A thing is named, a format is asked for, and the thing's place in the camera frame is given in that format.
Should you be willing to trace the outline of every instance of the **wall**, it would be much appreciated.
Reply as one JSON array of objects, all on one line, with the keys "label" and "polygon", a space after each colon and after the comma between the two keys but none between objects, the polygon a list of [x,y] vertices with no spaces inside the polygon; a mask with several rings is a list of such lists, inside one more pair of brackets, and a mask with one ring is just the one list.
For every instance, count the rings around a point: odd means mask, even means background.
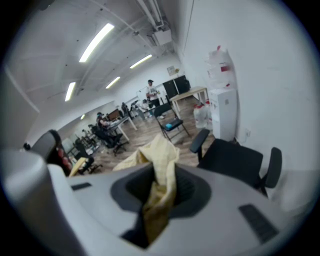
[{"label": "wall", "polygon": [[[180,69],[179,73],[170,76],[167,71],[170,66]],[[178,57],[173,54],[163,56],[152,63],[142,63],[135,69],[136,71],[132,76],[129,76],[125,81],[120,79],[119,82],[111,87],[112,93],[120,104],[122,102],[130,103],[130,100],[137,97],[136,92],[148,86],[149,79],[154,81],[154,86],[158,86],[177,76],[182,76],[184,73]]]},{"label": "wall", "polygon": [[21,90],[7,67],[1,76],[1,147],[22,148],[39,110]]},{"label": "wall", "polygon": [[299,214],[312,200],[320,170],[319,55],[303,27],[271,0],[162,3],[191,86],[208,86],[208,52],[228,49],[239,96],[236,136],[263,153],[261,173],[271,148],[282,150],[280,181],[269,197]]},{"label": "wall", "polygon": [[66,124],[58,130],[58,133],[62,140],[69,138],[72,142],[76,140],[76,136],[81,137],[84,135],[83,129],[89,131],[88,125],[94,125],[97,120],[97,113],[101,112],[103,114],[111,113],[116,110],[115,102],[109,102],[105,105],[97,107],[87,113],[85,113],[84,118],[81,120],[80,117]]},{"label": "wall", "polygon": [[40,113],[35,120],[27,140],[31,145],[50,129],[59,130],[66,124],[96,109],[106,103],[112,102],[115,98],[109,91],[82,91],[79,95],[72,96],[71,100],[65,102],[62,97],[53,97],[38,106]]},{"label": "wall", "polygon": [[[72,96],[71,100],[67,102],[64,99],[65,95],[61,94],[39,104],[40,114],[27,135],[27,140],[33,145],[48,130],[59,130],[73,120],[79,119],[83,114],[106,103],[114,102],[115,109],[115,106],[120,106],[122,102],[128,102],[135,98],[136,92],[148,85],[149,79],[152,79],[154,85],[157,86],[178,75],[183,75],[183,70],[180,70],[177,75],[169,76],[167,68],[172,65],[175,68],[181,68],[176,55],[162,56],[152,62],[140,64],[132,75],[120,80],[108,90],[100,90],[99,92],[84,90],[79,95]],[[101,112],[110,113],[111,109],[101,109]]]}]

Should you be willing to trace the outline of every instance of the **table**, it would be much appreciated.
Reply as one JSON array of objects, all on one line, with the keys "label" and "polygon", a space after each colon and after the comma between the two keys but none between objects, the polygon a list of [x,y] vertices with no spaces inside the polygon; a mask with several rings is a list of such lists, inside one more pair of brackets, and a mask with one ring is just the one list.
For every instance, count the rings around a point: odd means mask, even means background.
[{"label": "table", "polygon": [[184,99],[184,98],[190,97],[190,96],[192,96],[192,95],[194,95],[194,94],[197,94],[197,95],[198,95],[198,98],[199,98],[199,101],[205,105],[206,102],[203,102],[203,101],[201,100],[201,97],[200,97],[201,95],[200,95],[200,93],[204,93],[205,98],[208,99],[207,88],[206,88],[206,87],[201,87],[201,86],[193,87],[193,88],[190,89],[190,91],[187,91],[187,92],[185,92],[185,93],[181,93],[181,94],[176,95],[176,96],[174,96],[174,97],[172,97],[172,98],[170,99],[170,101],[171,101],[172,104],[173,104],[173,108],[174,108],[174,110],[175,110],[175,113],[176,113],[176,115],[178,116],[179,119],[181,119],[181,117],[180,117],[180,114],[179,114],[180,108],[179,108],[179,105],[178,105],[178,101],[179,101],[179,100],[182,100],[182,99]]},{"label": "table", "polygon": [[129,141],[129,137],[126,135],[126,133],[122,130],[121,128],[121,125],[125,122],[129,120],[129,122],[131,123],[131,126],[133,127],[133,129],[135,129],[136,131],[138,130],[137,127],[135,126],[134,122],[132,121],[132,119],[129,117],[129,116],[126,116],[124,118],[122,118],[118,123],[116,124],[111,124],[109,127],[108,127],[108,130],[109,129],[119,129],[119,131],[123,134],[123,136],[127,139],[127,141]]}]

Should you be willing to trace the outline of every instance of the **chair seat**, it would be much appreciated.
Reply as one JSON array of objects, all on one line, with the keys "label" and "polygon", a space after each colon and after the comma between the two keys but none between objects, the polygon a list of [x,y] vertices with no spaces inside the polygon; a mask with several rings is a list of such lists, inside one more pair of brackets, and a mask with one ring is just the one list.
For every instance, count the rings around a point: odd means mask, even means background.
[{"label": "chair seat", "polygon": [[171,124],[172,127],[168,128],[165,125],[162,125],[162,128],[165,129],[167,132],[170,132],[171,130],[173,130],[174,128],[177,128],[178,126],[182,125],[184,123],[183,120],[181,119],[174,119],[171,122],[168,122],[167,124]]},{"label": "chair seat", "polygon": [[215,139],[197,167],[236,178],[254,188],[260,180],[262,159],[258,151]]}]

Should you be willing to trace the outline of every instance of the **yellow cloth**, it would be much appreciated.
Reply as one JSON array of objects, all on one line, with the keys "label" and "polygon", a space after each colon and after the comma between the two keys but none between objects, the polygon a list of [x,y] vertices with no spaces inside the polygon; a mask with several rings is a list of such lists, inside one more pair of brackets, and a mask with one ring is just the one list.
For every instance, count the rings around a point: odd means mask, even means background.
[{"label": "yellow cloth", "polygon": [[139,147],[131,156],[120,162],[114,171],[138,164],[152,162],[155,181],[152,183],[148,200],[142,208],[145,232],[151,244],[168,224],[168,214],[176,198],[175,162],[180,149],[162,134],[150,143]]},{"label": "yellow cloth", "polygon": [[69,177],[72,177],[76,175],[76,173],[79,171],[80,167],[86,162],[87,158],[80,157],[80,159],[75,163],[74,167],[72,168]]}]

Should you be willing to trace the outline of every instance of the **fluorescent light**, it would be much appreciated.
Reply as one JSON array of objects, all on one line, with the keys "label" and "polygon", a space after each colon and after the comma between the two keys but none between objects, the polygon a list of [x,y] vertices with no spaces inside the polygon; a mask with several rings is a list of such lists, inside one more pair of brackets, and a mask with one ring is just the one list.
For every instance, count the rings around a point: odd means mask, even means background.
[{"label": "fluorescent light", "polygon": [[120,79],[120,76],[118,76],[116,79],[114,79],[109,85],[106,87],[106,89],[110,88],[116,81]]},{"label": "fluorescent light", "polygon": [[92,51],[96,48],[96,46],[100,43],[100,41],[114,28],[115,26],[108,23],[105,25],[98,34],[94,37],[94,39],[91,41],[89,46],[85,49],[81,59],[79,62],[86,62],[89,58]]},{"label": "fluorescent light", "polygon": [[133,64],[130,69],[135,68],[136,66],[138,66],[140,63],[146,61],[147,59],[150,59],[152,57],[151,54],[149,54],[147,57],[144,57],[143,59],[140,59],[137,63]]},{"label": "fluorescent light", "polygon": [[67,102],[68,100],[70,100],[70,97],[71,97],[71,94],[72,94],[72,91],[74,90],[75,88],[75,85],[76,85],[76,82],[71,82],[69,84],[69,88],[68,88],[68,91],[66,92],[66,96],[65,96],[65,102]]}]

